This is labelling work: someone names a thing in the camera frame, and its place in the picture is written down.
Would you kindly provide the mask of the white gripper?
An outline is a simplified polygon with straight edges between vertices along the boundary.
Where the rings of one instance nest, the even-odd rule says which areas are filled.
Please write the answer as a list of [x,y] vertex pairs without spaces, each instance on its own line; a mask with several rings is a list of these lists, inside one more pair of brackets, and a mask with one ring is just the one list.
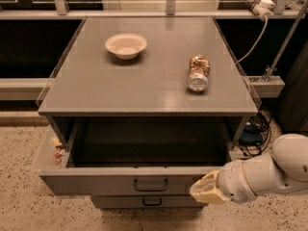
[[200,203],[222,205],[230,199],[243,204],[256,199],[244,174],[244,162],[227,163],[220,171],[214,169],[190,188],[190,195]]

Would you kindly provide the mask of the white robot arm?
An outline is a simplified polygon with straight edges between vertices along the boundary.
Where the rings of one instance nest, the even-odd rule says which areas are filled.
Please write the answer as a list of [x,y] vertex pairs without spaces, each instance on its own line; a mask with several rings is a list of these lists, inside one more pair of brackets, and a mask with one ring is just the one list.
[[190,195],[201,203],[222,205],[254,201],[277,193],[302,195],[308,191],[308,138],[286,134],[277,138],[271,152],[236,160],[195,182]]

